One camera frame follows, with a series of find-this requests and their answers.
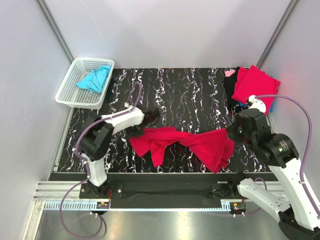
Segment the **red polo shirt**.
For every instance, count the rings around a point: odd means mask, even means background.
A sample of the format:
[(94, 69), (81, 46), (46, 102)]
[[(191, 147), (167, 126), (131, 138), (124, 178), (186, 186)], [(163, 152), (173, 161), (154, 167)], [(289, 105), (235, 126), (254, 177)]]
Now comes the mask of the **red polo shirt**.
[(162, 165), (166, 147), (176, 142), (189, 148), (213, 173), (227, 167), (234, 152), (234, 141), (227, 137), (225, 128), (200, 134), (177, 131), (174, 127), (146, 128), (142, 136), (129, 141), (139, 157), (151, 153), (154, 167)]

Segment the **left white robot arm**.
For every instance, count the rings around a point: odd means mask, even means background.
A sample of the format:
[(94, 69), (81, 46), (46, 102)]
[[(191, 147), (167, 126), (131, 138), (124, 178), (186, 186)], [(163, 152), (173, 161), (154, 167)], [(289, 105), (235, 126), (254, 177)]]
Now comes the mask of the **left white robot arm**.
[(103, 198), (108, 189), (108, 177), (104, 170), (104, 157), (107, 154), (112, 137), (126, 131), (128, 137), (140, 137), (144, 128), (153, 126), (160, 118), (157, 107), (148, 108), (141, 104), (130, 105), (126, 109), (109, 115), (90, 115), (83, 126), (75, 151), (83, 160), (87, 169), (87, 183), (84, 191), (97, 198)]

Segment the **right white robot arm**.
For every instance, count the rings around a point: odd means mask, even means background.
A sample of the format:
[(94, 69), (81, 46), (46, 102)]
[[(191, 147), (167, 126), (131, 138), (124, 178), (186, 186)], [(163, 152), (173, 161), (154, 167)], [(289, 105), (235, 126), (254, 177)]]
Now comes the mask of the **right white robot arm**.
[(304, 173), (306, 159), (300, 159), (293, 141), (285, 134), (273, 133), (268, 125), (263, 95), (251, 95), (249, 107), (237, 114), (227, 128), (231, 140), (246, 144), (269, 167), (287, 200), (282, 200), (239, 172), (228, 180), (227, 192), (253, 201), (278, 223), (289, 240), (320, 238), (320, 202)]

